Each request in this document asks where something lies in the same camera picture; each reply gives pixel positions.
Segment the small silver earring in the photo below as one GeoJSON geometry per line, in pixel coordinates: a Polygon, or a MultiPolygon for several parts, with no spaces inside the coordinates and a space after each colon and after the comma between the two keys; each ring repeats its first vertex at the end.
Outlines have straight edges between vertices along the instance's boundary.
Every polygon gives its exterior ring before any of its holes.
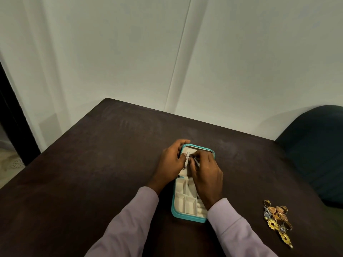
{"type": "Polygon", "coordinates": [[[186,156],[186,161],[185,164],[183,165],[183,169],[182,170],[186,170],[187,169],[187,165],[188,165],[188,159],[192,158],[193,155],[188,151],[188,152],[183,152],[183,154],[185,154],[186,156]]]}

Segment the person's left forearm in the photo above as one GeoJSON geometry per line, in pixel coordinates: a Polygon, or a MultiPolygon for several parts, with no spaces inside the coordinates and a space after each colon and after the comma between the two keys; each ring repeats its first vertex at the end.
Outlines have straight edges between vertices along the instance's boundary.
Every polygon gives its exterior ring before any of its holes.
{"type": "Polygon", "coordinates": [[[109,223],[85,257],[142,257],[159,193],[168,184],[152,178],[109,223]]]}

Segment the person's right hand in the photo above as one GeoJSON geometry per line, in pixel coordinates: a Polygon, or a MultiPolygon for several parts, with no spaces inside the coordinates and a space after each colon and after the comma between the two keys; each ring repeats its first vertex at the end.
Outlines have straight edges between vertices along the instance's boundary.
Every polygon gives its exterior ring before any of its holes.
{"type": "Polygon", "coordinates": [[[197,150],[193,157],[200,164],[196,173],[191,173],[197,194],[206,210],[223,198],[223,172],[209,151],[197,150]]]}

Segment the black door frame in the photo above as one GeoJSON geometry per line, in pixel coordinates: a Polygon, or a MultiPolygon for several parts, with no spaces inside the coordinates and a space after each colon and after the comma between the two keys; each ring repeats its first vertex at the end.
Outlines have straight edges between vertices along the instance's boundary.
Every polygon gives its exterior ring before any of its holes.
{"type": "Polygon", "coordinates": [[[25,166],[41,151],[0,61],[0,125],[25,166]]]}

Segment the person's right forearm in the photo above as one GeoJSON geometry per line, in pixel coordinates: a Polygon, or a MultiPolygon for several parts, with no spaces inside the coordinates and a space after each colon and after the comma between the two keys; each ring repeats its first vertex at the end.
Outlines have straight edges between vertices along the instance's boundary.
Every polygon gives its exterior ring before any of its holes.
{"type": "Polygon", "coordinates": [[[220,199],[209,209],[207,219],[227,257],[278,257],[227,198],[220,199]]]}

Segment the person's left hand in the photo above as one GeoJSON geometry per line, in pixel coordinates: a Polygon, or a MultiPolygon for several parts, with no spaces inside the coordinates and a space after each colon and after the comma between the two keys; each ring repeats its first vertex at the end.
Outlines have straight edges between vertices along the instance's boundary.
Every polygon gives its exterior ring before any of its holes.
{"type": "Polygon", "coordinates": [[[182,146],[190,142],[189,139],[178,139],[162,152],[157,168],[147,184],[157,195],[168,183],[176,179],[183,169],[183,165],[178,165],[177,160],[182,146]]]}

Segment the dark teal chair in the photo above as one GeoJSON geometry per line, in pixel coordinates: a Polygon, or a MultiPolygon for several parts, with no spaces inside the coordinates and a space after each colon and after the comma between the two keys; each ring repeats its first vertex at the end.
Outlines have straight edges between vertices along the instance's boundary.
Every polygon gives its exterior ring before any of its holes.
{"type": "Polygon", "coordinates": [[[302,113],[275,141],[324,204],[343,209],[343,106],[302,113]]]}

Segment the teal jewelry box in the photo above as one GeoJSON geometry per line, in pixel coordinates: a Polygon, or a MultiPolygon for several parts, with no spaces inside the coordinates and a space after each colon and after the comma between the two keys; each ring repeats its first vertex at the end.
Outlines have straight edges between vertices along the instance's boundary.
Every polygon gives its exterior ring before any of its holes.
{"type": "MultiPolygon", "coordinates": [[[[183,152],[195,153],[197,150],[205,150],[212,153],[215,158],[215,152],[201,146],[185,144],[180,150],[183,152]]],[[[204,207],[202,200],[197,194],[195,184],[191,175],[189,166],[186,170],[181,170],[174,183],[174,195],[171,205],[171,212],[174,217],[199,223],[205,223],[208,211],[204,207]]]]}

